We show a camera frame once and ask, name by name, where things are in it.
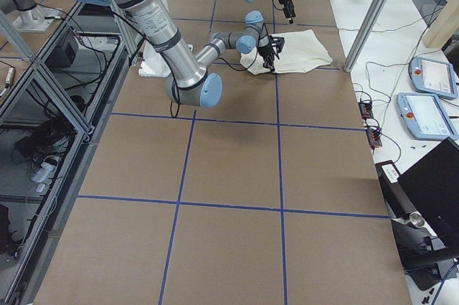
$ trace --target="electronic device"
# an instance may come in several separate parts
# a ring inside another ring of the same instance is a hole
[[[447,99],[458,97],[453,65],[449,62],[415,57],[410,63],[410,77],[418,92],[434,93]]]
[[[8,207],[0,205],[0,254],[6,252],[9,236]]]
[[[45,64],[49,68],[63,68],[72,65],[78,51],[78,42],[71,29],[67,29],[62,39],[47,58]]]
[[[408,218],[411,213],[416,211],[416,207],[411,203],[398,182],[400,171],[392,160],[377,163],[375,167],[382,194],[393,213],[396,217]]]
[[[459,139],[436,94],[399,93],[397,105],[408,130],[419,140]]]
[[[425,218],[439,239],[433,240],[419,230],[394,230],[400,258],[406,271],[420,289],[433,286],[446,277],[459,258],[459,146],[446,138],[398,178],[411,203]],[[408,231],[417,235],[408,239]]]
[[[446,138],[398,179],[446,246],[459,246],[459,146]]]
[[[58,163],[59,158],[57,156],[47,156],[40,164],[40,168],[30,177],[30,180],[35,183],[46,181],[56,169]]]

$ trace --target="cardboard table surface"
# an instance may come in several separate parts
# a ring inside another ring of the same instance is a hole
[[[295,0],[293,26],[270,0],[168,2],[195,51],[259,9],[333,64],[216,62],[221,103],[176,119],[131,69],[34,304],[410,304],[330,1]]]

